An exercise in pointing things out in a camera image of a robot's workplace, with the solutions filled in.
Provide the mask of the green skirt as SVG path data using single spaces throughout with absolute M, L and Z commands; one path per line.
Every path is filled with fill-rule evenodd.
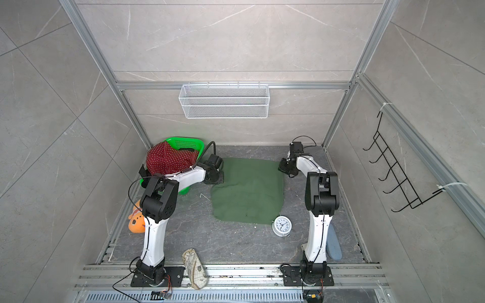
M 226 158 L 224 182 L 211 189 L 213 215 L 225 222 L 270 225 L 284 204 L 284 174 L 271 160 Z

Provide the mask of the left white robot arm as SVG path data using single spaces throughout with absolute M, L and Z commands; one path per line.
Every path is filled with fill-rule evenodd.
M 164 263 L 165 231 L 169 218 L 176 209 L 179 192 L 193 184 L 222 184 L 223 159 L 212 154 L 203 162 L 193 165 L 178 165 L 169 174 L 151 172 L 142 179 L 148 181 L 140 200 L 141 214 L 145 222 L 143 251 L 136 262 L 135 274 L 142 276 L 146 284 L 158 286 L 167 276 Z

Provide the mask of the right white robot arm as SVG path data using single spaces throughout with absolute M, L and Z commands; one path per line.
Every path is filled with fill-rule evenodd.
M 304 149 L 300 141 L 291 142 L 288 155 L 280 161 L 279 171 L 291 178 L 302 173 L 306 178 L 304 204 L 310 221 L 300 277 L 303 285 L 314 285 L 327 276 L 328 233 L 340 201 L 337 173 L 321 167 Z

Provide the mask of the green plastic basket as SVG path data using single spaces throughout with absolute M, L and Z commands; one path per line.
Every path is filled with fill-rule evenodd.
M 202 151 L 205 148 L 205 144 L 202 140 L 199 139 L 194 139 L 194 138 L 182 138 L 182 137 L 171 137 L 165 140 L 172 146 L 173 148 L 177 150 L 188 150 L 188 149 L 193 149 L 198 151 L 199 155 L 197 160 L 200 158 L 200 155 L 202 154 Z M 152 176 L 154 177 L 173 177 L 177 174 L 180 174 L 182 172 L 186 172 L 187 170 L 190 170 L 194 165 L 192 165 L 190 168 L 183 170 L 181 172 L 175 173 L 175 174 L 169 174 L 169 175 L 162 175 L 162 174 L 154 174 L 151 175 L 147 169 L 146 162 L 145 165 L 141 167 L 139 174 L 142 177 L 140 180 L 140 185 L 145 189 L 144 195 L 151 196 L 151 193 L 148 193 L 147 188 L 149 185 L 149 181 L 152 180 Z

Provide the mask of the red polka dot skirt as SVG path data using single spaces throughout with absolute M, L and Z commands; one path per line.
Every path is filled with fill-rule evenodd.
M 177 150 L 164 141 L 148 151 L 145 162 L 151 175 L 169 175 L 190 168 L 196 163 L 198 155 L 196 150 Z

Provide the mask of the white round clock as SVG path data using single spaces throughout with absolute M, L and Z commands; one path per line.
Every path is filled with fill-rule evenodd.
M 287 237 L 293 229 L 293 224 L 291 220 L 283 215 L 275 218 L 272 224 L 272 230 L 274 234 L 278 237 Z

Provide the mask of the blue grey insole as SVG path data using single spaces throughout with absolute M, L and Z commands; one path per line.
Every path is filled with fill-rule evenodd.
M 327 255 L 334 261 L 340 261 L 342 259 L 341 245 L 332 224 L 330 224 L 328 228 L 326 249 Z

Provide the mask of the orange plush toy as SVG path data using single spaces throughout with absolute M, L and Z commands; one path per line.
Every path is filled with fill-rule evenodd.
M 128 229 L 134 234 L 143 234 L 145 232 L 145 217 L 142 214 L 140 200 L 135 203 L 131 214 L 128 216 Z

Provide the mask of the patterned beige shoe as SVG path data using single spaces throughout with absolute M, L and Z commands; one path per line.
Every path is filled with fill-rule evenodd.
M 208 275 L 195 249 L 187 249 L 182 255 L 182 260 L 188 273 L 191 287 L 195 290 L 201 290 L 206 287 Z

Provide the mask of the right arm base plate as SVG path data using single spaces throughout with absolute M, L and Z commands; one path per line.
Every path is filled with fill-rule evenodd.
M 279 266 L 286 287 L 295 286 L 334 286 L 332 271 L 329 266 L 323 264 L 313 267 L 311 270 L 302 269 L 300 266 L 283 264 Z

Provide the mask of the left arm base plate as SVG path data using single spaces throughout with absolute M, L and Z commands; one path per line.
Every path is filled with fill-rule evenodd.
M 131 287 L 180 287 L 184 277 L 183 266 L 160 268 L 137 268 L 131 280 Z

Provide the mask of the black wall hook rack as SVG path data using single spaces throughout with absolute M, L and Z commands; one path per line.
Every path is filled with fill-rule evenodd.
M 371 145 L 367 148 L 363 148 L 364 151 L 373 151 L 376 150 L 379 152 L 377 158 L 375 160 L 369 160 L 370 164 L 378 164 L 383 162 L 386 164 L 387 172 L 383 178 L 378 178 L 381 183 L 388 181 L 389 179 L 393 180 L 394 187 L 387 191 L 383 191 L 383 194 L 391 195 L 396 191 L 400 192 L 405 202 L 401 207 L 392 208 L 391 211 L 393 213 L 399 213 L 403 210 L 408 208 L 415 209 L 420 207 L 421 205 L 425 204 L 427 201 L 437 197 L 439 194 L 444 193 L 444 189 L 437 189 L 436 191 L 431 193 L 431 196 L 428 198 L 421 198 L 418 192 L 416 191 L 412 181 L 410 180 L 409 176 L 405 172 L 404 166 L 401 165 L 397 157 L 395 156 L 394 152 L 390 148 L 390 145 L 386 142 L 383 135 L 380 132 L 380 126 L 383 120 L 383 113 L 379 112 L 376 116 L 378 119 L 378 124 L 376 127 L 376 131 L 372 136 Z

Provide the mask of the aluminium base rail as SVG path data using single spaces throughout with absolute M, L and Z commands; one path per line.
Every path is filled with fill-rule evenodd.
M 295 266 L 205 265 L 208 284 L 195 290 L 188 273 L 160 287 L 135 287 L 127 263 L 87 265 L 73 302 L 394 302 L 378 264 L 331 264 L 329 274 L 304 286 Z

